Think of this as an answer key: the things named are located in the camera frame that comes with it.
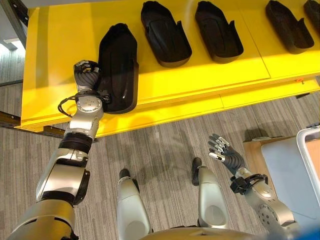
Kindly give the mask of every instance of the robot leg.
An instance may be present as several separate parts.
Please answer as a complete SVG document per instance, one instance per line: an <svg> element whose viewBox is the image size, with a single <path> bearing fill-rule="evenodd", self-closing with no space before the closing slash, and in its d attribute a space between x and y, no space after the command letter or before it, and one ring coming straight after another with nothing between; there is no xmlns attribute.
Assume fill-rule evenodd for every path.
<svg viewBox="0 0 320 240"><path fill-rule="evenodd" d="M137 182L127 169L120 172L117 200L117 229L119 240L138 240L152 232L146 208Z"/></svg>
<svg viewBox="0 0 320 240"><path fill-rule="evenodd" d="M212 171L196 157L192 163L192 184L199 186L200 227L227 229L229 214L221 186Z"/></svg>

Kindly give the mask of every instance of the gray carpet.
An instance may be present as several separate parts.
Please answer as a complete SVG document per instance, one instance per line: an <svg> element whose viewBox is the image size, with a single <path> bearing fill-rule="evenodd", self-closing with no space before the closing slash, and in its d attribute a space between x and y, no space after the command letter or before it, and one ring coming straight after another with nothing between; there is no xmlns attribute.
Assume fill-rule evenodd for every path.
<svg viewBox="0 0 320 240"><path fill-rule="evenodd" d="M23 79L24 49L0 51L0 84Z"/></svg>
<svg viewBox="0 0 320 240"><path fill-rule="evenodd" d="M0 111L19 115L21 86L0 88ZM100 138L90 151L85 200L75 207L75 233L83 240L115 240L117 181L126 167L137 178L155 231L197 223L198 189L191 162L202 161L217 175L227 200L230 227L265 233L254 211L229 188L230 173L208 156L207 140L217 133L244 154L243 141L268 135L293 136L320 118L320 93L290 97ZM35 202L39 177L59 139L0 128L0 239Z"/></svg>

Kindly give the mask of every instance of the yellow table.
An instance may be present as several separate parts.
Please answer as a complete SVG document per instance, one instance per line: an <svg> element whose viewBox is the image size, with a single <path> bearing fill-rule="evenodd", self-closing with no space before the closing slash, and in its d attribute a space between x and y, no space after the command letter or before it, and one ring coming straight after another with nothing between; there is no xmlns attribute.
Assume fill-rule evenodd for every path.
<svg viewBox="0 0 320 240"><path fill-rule="evenodd" d="M157 63L145 37L140 18L143 2L79 3L29 11L19 128L40 132L43 126L69 120L57 106L76 92L73 64L82 59L97 61L102 37L120 22L128 25L138 42L138 103L130 113L105 114L98 137L319 90L313 77L320 75L320 37L307 19L315 45L292 55L265 16L267 1L212 1L229 22L235 20L244 47L237 60L218 64L210 59L194 19L198 1L159 0L176 21L182 21L192 48L185 65L165 68ZM303 3L293 12L303 16ZM64 107L71 114L76 109L71 102Z"/></svg>

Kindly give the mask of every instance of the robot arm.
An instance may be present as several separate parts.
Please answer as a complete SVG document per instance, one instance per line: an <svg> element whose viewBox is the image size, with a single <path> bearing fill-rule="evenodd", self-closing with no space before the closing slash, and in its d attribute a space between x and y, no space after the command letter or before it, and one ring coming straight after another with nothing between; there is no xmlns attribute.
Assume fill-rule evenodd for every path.
<svg viewBox="0 0 320 240"><path fill-rule="evenodd" d="M210 136L209 156L222 162L234 175L231 189L245 196L263 226L279 239L293 239L299 234L299 225L291 210L281 202L268 186L266 175L254 174L245 167L245 161L221 136Z"/></svg>
<svg viewBox="0 0 320 240"><path fill-rule="evenodd" d="M95 62L80 61L74 66L78 93L76 113L63 140L46 166L36 188L36 203L28 209L8 240L77 240L75 213L87 193L90 172L88 153L102 118L103 104L93 91L99 79Z"/></svg>

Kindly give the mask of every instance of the white container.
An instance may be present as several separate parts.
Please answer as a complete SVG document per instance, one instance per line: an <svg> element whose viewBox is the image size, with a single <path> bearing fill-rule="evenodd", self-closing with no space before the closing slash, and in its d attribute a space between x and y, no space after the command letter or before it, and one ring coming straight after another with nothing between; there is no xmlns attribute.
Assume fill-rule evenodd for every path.
<svg viewBox="0 0 320 240"><path fill-rule="evenodd" d="M320 227L320 181L306 145L319 138L320 126L316 126L261 147L276 194L302 229Z"/></svg>

